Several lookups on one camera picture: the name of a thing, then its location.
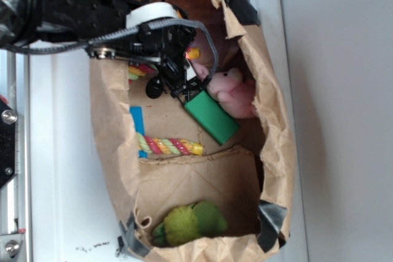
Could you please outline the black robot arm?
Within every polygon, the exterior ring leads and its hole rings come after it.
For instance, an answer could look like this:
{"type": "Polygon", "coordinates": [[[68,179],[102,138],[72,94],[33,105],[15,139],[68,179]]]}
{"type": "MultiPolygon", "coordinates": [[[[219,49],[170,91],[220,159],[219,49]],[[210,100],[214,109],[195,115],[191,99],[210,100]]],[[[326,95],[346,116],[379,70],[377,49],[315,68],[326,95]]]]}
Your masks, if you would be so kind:
{"type": "Polygon", "coordinates": [[[1,48],[25,55],[84,49],[91,58],[153,66],[150,98],[169,90],[187,103],[213,73],[197,77],[187,56],[204,24],[166,0],[1,0],[1,48]]]}

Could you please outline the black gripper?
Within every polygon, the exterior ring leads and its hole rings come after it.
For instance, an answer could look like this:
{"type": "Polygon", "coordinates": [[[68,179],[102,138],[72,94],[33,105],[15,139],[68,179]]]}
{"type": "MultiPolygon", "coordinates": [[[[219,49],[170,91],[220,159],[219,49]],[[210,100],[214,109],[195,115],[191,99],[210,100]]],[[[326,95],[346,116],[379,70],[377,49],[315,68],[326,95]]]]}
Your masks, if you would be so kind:
{"type": "Polygon", "coordinates": [[[149,98],[159,98],[168,87],[173,98],[187,104],[189,96],[196,96],[209,85],[212,75],[202,80],[187,77],[191,62],[185,55],[196,34],[196,29],[182,25],[145,29],[145,53],[157,59],[153,65],[158,70],[157,76],[150,79],[146,86],[149,98]]]}

